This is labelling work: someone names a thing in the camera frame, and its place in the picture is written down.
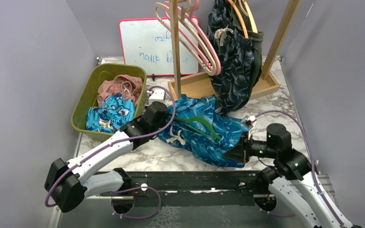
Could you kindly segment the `blue leaf print shorts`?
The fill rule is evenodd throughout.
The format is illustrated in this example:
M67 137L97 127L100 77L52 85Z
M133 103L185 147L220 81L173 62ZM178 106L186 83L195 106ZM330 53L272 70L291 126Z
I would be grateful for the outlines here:
M168 106L170 114L176 113L175 104ZM223 158L223 154L236 145L243 132L248 129L241 120L230 116L222 116L215 112L217 126L222 139L214 141L197 133L183 129L171 123L164 131L158 133L158 138L171 146L190 151L193 156L205 163L217 167L244 167L243 163Z

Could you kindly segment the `green plastic hanger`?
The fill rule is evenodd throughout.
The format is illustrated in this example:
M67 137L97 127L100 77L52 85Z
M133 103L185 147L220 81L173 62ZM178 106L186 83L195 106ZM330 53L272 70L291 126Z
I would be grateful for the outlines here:
M173 124L214 141L222 139L215 117L216 97L189 97L185 94L175 102Z

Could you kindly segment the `pink shorts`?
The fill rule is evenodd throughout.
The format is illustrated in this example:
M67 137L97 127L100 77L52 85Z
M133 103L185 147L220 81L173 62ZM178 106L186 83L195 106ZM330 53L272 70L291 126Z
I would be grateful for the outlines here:
M110 95L120 93L126 100L132 100L137 106L143 88L143 80L140 77L130 75L118 75L113 80L105 80L98 88L97 102L102 102Z

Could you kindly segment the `blue shark print shorts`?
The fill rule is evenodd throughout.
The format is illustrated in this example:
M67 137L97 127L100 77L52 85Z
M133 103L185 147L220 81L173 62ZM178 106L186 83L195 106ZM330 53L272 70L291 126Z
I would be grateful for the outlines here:
M90 107L86 117L86 130L115 133L125 123L133 120L135 105L120 93L107 97L101 106Z

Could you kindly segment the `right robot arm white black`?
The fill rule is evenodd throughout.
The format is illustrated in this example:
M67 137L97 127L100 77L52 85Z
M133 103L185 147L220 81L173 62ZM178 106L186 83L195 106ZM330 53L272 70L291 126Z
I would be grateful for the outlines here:
M282 124L267 126L267 139L254 140L242 133L238 143L223 154L224 158L245 162L250 157L271 158L274 165L256 174L250 187L272 193L292 210L308 228L355 228L323 189L315 166L292 147L291 134Z

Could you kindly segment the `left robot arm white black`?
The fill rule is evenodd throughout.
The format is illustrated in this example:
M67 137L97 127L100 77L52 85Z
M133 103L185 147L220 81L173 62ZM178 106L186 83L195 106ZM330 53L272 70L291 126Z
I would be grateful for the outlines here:
M89 152L64 161L52 162L45 181L45 206L58 206L66 213L84 199L115 191L125 195L130 190L128 175L116 168L104 174L97 172L116 158L132 152L164 131L173 121L176 108L170 111L161 102L153 102L144 113L124 124L109 139Z

